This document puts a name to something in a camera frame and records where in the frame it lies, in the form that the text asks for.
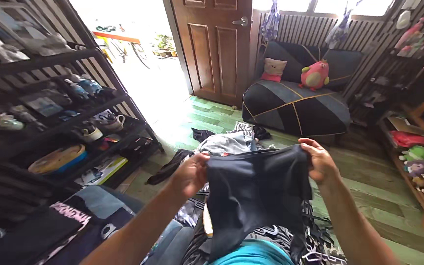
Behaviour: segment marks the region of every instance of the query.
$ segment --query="white mug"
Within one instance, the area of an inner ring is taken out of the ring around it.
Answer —
[[[102,132],[96,128],[92,133],[80,137],[85,142],[93,142],[102,137]]]
[[[113,132],[118,132],[123,129],[123,123],[125,122],[124,115],[118,115],[115,117],[115,120],[108,124],[103,124],[104,129],[110,130]]]

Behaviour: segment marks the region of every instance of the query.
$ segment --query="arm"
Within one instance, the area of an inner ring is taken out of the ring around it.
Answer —
[[[186,160],[140,214],[104,241],[80,264],[140,264],[184,202],[205,184],[204,163],[209,158],[197,154]]]
[[[302,149],[311,155],[309,175],[318,185],[348,261],[358,265],[399,265],[392,250],[358,212],[330,154],[314,140],[302,138],[299,142]]]

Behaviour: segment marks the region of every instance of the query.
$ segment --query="door handle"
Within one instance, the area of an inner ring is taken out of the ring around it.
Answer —
[[[248,26],[248,18],[243,16],[240,20],[235,20],[232,22],[234,25],[242,25],[243,27]]]

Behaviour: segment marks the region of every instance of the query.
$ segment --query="hanging fabric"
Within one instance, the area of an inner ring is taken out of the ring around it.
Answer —
[[[261,35],[263,42],[275,40],[278,36],[279,18],[278,0],[272,1],[270,12],[266,15],[263,24],[261,25]]]
[[[327,38],[325,39],[325,42],[328,44],[328,47],[330,49],[334,49],[336,45],[338,45],[340,42],[343,42],[346,40],[346,37],[348,37],[348,29],[350,27],[350,17],[351,12],[363,1],[358,0],[356,2],[356,5],[354,7],[351,7],[348,9],[348,3],[351,0],[346,1],[346,6],[344,8],[343,17],[341,20],[336,23],[336,25],[333,27],[333,29],[328,34]]]

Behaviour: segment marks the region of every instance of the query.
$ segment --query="red cloth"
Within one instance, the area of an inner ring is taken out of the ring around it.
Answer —
[[[280,82],[281,76],[280,75],[270,75],[270,74],[264,72],[263,75],[261,76],[261,79]]]
[[[424,147],[424,136],[400,131],[390,131],[390,133],[399,146],[410,148],[414,145],[421,145]]]

